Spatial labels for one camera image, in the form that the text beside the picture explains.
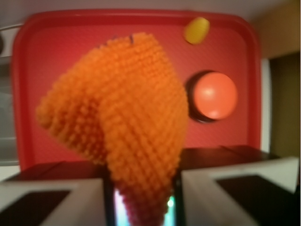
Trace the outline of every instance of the yellow object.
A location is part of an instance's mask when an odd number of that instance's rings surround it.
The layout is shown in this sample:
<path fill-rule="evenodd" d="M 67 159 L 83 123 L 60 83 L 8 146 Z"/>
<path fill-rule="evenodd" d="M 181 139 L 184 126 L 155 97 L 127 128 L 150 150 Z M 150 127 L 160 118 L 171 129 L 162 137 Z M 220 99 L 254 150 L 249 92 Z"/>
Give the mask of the yellow object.
<path fill-rule="evenodd" d="M 37 120 L 70 149 L 108 165 L 131 225 L 162 224 L 188 104 L 151 34 L 110 40 L 88 52 L 42 99 Z"/>
<path fill-rule="evenodd" d="M 198 17 L 192 20 L 184 31 L 184 37 L 190 44 L 199 44 L 207 36 L 210 28 L 210 22 L 205 18 Z"/>

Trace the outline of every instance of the round button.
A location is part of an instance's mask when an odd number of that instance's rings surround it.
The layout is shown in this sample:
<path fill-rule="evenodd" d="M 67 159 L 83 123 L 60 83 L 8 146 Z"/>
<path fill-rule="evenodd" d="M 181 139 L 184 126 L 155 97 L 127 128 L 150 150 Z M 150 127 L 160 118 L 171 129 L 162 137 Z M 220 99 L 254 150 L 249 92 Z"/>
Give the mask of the round button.
<path fill-rule="evenodd" d="M 222 73 L 205 74 L 194 87 L 195 106 L 210 119 L 220 120 L 228 117 L 233 112 L 237 99 L 234 82 Z"/>
<path fill-rule="evenodd" d="M 197 121 L 212 122 L 224 119 L 237 105 L 237 88 L 223 73 L 197 73 L 186 83 L 186 90 L 190 116 Z"/>

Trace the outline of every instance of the red tray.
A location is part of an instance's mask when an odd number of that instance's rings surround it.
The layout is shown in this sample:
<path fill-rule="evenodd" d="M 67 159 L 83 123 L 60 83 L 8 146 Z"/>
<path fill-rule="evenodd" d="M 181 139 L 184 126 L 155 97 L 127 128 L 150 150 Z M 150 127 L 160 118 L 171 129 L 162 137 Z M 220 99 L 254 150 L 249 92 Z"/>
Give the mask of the red tray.
<path fill-rule="evenodd" d="M 195 17 L 210 21 L 200 45 L 182 34 Z M 238 105 L 227 119 L 201 124 L 190 120 L 185 147 L 250 145 L 260 148 L 261 75 L 258 41 L 237 16 L 190 11 L 71 10 L 31 16 L 13 49 L 12 76 L 16 135 L 22 169 L 37 163 L 81 160 L 35 121 L 35 108 L 53 82 L 91 48 L 114 36 L 153 33 L 183 83 L 194 73 L 214 70 L 238 88 Z"/>

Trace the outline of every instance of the orange button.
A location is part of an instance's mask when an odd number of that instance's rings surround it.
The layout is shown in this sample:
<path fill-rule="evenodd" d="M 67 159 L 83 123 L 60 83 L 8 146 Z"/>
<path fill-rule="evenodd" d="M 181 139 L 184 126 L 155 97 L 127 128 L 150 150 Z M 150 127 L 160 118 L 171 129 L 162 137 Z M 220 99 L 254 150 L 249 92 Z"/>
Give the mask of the orange button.
<path fill-rule="evenodd" d="M 234 111 L 238 92 L 234 82 L 227 75 L 210 72 L 196 82 L 193 100 L 197 110 L 204 116 L 220 120 Z"/>

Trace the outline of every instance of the green light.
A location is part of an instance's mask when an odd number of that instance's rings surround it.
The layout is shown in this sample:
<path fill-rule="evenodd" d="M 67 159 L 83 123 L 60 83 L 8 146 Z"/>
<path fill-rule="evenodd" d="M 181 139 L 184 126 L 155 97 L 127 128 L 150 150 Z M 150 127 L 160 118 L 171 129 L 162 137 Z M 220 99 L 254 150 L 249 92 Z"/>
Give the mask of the green light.
<path fill-rule="evenodd" d="M 167 205 L 169 207 L 173 207 L 174 206 L 174 201 L 172 201 L 171 199 L 167 202 Z"/>

